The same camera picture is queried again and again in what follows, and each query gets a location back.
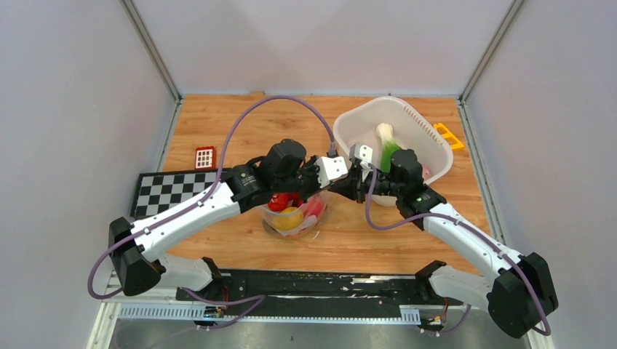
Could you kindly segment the small red toy tomato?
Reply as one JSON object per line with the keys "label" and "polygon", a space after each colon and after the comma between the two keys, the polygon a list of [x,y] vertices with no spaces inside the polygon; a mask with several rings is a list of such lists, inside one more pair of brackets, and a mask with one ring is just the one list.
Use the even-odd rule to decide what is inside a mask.
{"label": "small red toy tomato", "polygon": [[267,207],[272,212],[282,212],[289,207],[299,208],[303,203],[303,199],[297,193],[275,193],[267,203]]}

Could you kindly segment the yellow toy lemon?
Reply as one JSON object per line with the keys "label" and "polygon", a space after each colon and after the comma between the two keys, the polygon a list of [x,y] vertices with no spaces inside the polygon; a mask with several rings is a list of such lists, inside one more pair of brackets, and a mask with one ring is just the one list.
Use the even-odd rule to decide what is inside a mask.
{"label": "yellow toy lemon", "polygon": [[280,231],[296,229],[304,221],[301,209],[289,207],[273,218],[273,226]]}

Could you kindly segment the clear zip top bag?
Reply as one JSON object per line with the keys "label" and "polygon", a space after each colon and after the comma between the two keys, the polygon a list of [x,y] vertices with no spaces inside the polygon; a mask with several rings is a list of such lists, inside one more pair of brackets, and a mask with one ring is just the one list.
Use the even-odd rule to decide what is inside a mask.
{"label": "clear zip top bag", "polygon": [[317,193],[302,199],[298,193],[275,193],[258,207],[263,227],[280,238],[298,238],[323,221],[329,209],[330,194]]}

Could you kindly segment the red toy apple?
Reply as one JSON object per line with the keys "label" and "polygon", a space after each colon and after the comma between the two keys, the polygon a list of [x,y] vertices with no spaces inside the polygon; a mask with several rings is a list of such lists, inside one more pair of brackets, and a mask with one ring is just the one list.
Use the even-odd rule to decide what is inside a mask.
{"label": "red toy apple", "polygon": [[315,217],[319,219],[324,211],[327,208],[327,199],[323,196],[313,196],[308,199],[308,201],[303,204],[301,207],[301,211],[303,213],[303,218],[307,220],[310,217]]}

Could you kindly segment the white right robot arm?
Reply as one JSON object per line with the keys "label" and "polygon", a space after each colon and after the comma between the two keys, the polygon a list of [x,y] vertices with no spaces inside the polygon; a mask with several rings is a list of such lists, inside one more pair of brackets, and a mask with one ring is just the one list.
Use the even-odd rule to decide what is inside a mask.
{"label": "white right robot arm", "polygon": [[414,151],[395,151],[389,172],[382,172],[367,157],[370,150],[361,146],[349,167],[341,156],[321,157],[321,187],[358,203],[369,204],[374,194],[395,197],[404,219],[390,228],[413,223],[451,246],[481,273],[473,276],[446,264],[430,267],[415,284],[418,299],[431,304],[452,297],[483,309],[513,338],[529,331],[551,335],[547,316],[559,302],[548,262],[535,252],[523,255],[470,223],[425,184]]}

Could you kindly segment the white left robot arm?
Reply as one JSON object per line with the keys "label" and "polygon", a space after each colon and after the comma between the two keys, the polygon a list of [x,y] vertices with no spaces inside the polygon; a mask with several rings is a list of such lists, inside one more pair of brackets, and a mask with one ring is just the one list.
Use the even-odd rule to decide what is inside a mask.
{"label": "white left robot arm", "polygon": [[306,199],[321,191],[324,170],[317,156],[305,161],[305,155],[300,143],[285,139],[266,156],[218,175],[211,186],[171,209],[134,223],[114,220],[109,255],[122,293],[135,296],[167,285],[217,299],[223,281],[214,275],[211,261],[174,257],[168,250],[216,222],[266,204],[275,193],[298,193]]}

